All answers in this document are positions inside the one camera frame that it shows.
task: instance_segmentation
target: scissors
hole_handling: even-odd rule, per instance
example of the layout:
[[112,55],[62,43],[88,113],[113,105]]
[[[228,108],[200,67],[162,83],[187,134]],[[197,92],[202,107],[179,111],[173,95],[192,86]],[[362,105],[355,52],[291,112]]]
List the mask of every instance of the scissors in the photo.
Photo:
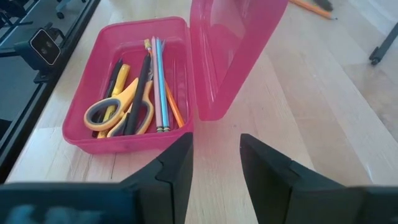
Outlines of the scissors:
[[[153,74],[149,74],[144,89],[144,96],[142,97],[142,102],[144,106],[147,107],[147,113],[143,122],[139,126],[139,129],[137,130],[136,134],[142,134],[147,131],[154,115],[154,106],[149,99],[149,93],[153,83],[152,78]],[[84,123],[86,127],[90,128],[93,131],[104,131],[114,127],[109,131],[107,137],[112,137],[122,132],[124,126],[126,125],[126,116],[132,107],[132,99],[136,94],[137,85],[138,85],[138,78],[134,79],[134,81],[132,81],[132,83],[120,94],[103,99],[91,105],[86,110],[86,113],[84,115]],[[108,120],[103,121],[102,123],[93,122],[92,117],[95,113],[97,113],[97,111],[113,105],[116,106],[116,111],[109,117]]]

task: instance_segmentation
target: blue pencil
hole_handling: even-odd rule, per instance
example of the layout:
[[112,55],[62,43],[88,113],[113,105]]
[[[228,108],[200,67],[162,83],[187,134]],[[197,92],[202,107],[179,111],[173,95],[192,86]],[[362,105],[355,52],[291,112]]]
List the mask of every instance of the blue pencil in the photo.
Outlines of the blue pencil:
[[167,110],[165,77],[163,70],[162,43],[156,38],[157,67],[159,73],[160,105],[162,108],[163,131],[170,131],[169,112]]

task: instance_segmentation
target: pink plastic lid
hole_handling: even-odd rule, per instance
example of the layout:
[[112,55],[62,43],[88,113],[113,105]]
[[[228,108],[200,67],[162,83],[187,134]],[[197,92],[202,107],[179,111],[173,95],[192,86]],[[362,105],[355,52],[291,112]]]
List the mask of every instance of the pink plastic lid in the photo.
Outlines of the pink plastic lid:
[[195,94],[201,120],[222,118],[282,17],[288,0],[193,0]]

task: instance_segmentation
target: plastic pencil box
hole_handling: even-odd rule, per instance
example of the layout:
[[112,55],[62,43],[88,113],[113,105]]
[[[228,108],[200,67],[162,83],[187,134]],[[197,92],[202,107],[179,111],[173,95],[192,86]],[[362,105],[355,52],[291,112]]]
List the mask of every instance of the plastic pencil box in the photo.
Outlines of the plastic pencil box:
[[[194,132],[194,111],[214,121],[227,112],[275,30],[287,0],[193,0],[190,26],[180,17],[123,22],[102,29],[63,123],[63,137],[92,154],[166,149]],[[145,134],[95,139],[83,122],[102,99],[111,71],[122,58],[131,66],[126,86],[139,76],[147,53],[144,40],[165,40],[164,75],[185,126],[169,108],[170,132],[157,133],[153,119]],[[154,102],[153,93],[150,99]]]

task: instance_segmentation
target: wooden table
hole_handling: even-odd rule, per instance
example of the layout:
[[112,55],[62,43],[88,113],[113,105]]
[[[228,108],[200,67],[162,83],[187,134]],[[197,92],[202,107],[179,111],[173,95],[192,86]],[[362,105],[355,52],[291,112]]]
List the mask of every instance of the wooden table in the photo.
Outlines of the wooden table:
[[[241,169],[241,133],[342,184],[398,183],[398,143],[391,134],[397,123],[380,119],[396,114],[380,115],[385,107],[371,98],[373,91],[397,96],[397,44],[376,68],[367,59],[398,10],[394,0],[333,3],[337,21],[289,4],[225,117],[202,122],[195,116],[187,223],[257,223]],[[62,123],[101,28],[165,16],[188,21],[189,11],[189,0],[102,0],[8,182],[118,182],[159,155],[89,155],[63,140]]]

